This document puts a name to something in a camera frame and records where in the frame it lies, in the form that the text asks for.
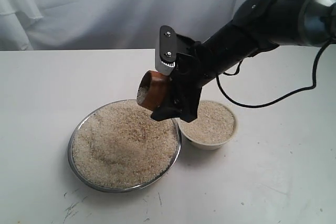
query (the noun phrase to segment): white table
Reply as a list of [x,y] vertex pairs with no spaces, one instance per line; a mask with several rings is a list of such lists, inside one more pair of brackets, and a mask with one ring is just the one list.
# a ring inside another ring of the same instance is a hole
[[[121,195],[80,182],[67,144],[91,111],[135,98],[154,50],[0,52],[0,223],[335,223],[335,49],[321,58],[315,90],[268,108],[231,105],[208,84],[202,98],[238,118],[232,141],[214,152],[183,144],[166,176]],[[247,59],[222,85],[240,102],[268,102],[310,85],[316,52]]]

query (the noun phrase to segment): black cable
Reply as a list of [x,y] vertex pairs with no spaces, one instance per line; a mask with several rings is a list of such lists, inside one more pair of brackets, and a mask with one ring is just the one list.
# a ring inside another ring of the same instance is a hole
[[234,72],[234,73],[226,73],[226,72],[224,72],[223,74],[226,75],[226,76],[236,76],[237,74],[239,74],[239,71],[240,71],[240,65],[242,64],[242,62],[243,62],[243,61],[240,61],[240,62],[238,63],[238,66],[237,66],[237,68],[236,68],[236,72]]
[[243,104],[243,103],[239,103],[239,102],[236,102],[234,101],[232,98],[230,98],[226,93],[225,91],[223,90],[221,84],[220,84],[220,81],[219,81],[219,76],[218,74],[216,74],[216,81],[217,81],[217,85],[218,85],[218,88],[219,90],[221,91],[221,93],[225,96],[225,98],[227,100],[229,100],[230,102],[232,102],[233,104],[235,105],[238,105],[238,106],[241,106],[241,107],[245,107],[245,108],[251,108],[251,109],[257,109],[257,108],[263,108],[263,107],[267,107],[267,106],[270,106],[270,105],[273,105],[277,102],[280,102],[282,101],[283,99],[293,95],[293,94],[296,94],[296,93],[299,93],[301,91],[306,91],[306,90],[312,90],[314,88],[316,88],[316,85],[317,85],[317,81],[316,81],[316,72],[317,72],[317,65],[319,63],[319,59],[322,55],[322,53],[324,52],[324,50],[330,45],[332,44],[333,42],[335,42],[335,39],[334,38],[330,38],[321,48],[320,50],[318,51],[318,53],[316,54],[316,57],[315,57],[315,60],[314,60],[314,63],[313,63],[313,68],[312,68],[312,82],[313,84],[309,87],[304,87],[304,88],[300,88],[300,89],[297,89],[297,90],[294,90],[292,92],[289,92],[288,94],[285,94],[284,96],[278,98],[278,99],[275,99],[274,101],[272,102],[268,102],[268,103],[265,103],[265,104],[261,104],[261,105],[247,105],[247,104]]

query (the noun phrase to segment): metal bowl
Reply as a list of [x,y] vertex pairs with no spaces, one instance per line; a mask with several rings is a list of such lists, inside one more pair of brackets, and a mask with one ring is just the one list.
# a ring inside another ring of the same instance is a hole
[[87,117],[85,117],[79,124],[78,126],[75,128],[75,130],[73,131],[72,135],[71,135],[71,138],[70,138],[70,141],[69,141],[69,144],[68,144],[68,161],[69,161],[69,164],[70,164],[70,167],[73,171],[73,173],[84,183],[86,184],[87,186],[95,189],[95,190],[98,190],[98,191],[103,191],[103,192],[106,192],[106,193],[126,193],[128,191],[134,191],[134,190],[138,190],[138,189],[142,189],[142,188],[145,188],[149,185],[151,185],[152,183],[158,181],[165,173],[168,172],[168,170],[172,167],[172,165],[175,163],[177,157],[178,157],[178,154],[180,153],[180,149],[181,149],[181,133],[179,131],[179,127],[177,125],[177,122],[174,120],[174,119],[171,119],[175,125],[175,129],[176,129],[176,136],[177,136],[177,146],[176,146],[176,150],[175,150],[175,153],[172,157],[172,159],[170,160],[170,163],[168,165],[168,167],[162,171],[159,175],[157,175],[154,179],[152,179],[151,181],[148,181],[148,182],[145,182],[143,184],[139,184],[139,185],[136,185],[136,186],[132,186],[132,187],[129,187],[129,188],[108,188],[108,187],[102,187],[102,186],[99,186],[99,185],[96,185],[96,184],[93,184],[92,182],[88,181],[85,177],[83,177],[79,171],[77,170],[76,166],[75,166],[75,162],[74,162],[74,157],[72,156],[72,142],[75,138],[75,135],[77,133],[77,131],[81,128],[81,126],[85,123],[85,121],[87,119],[89,119],[91,116],[93,116],[98,110],[100,110],[101,108],[107,106],[107,105],[110,105],[112,103],[109,103],[109,104],[106,104],[98,109],[96,109],[95,111],[93,111],[92,113],[90,113]]

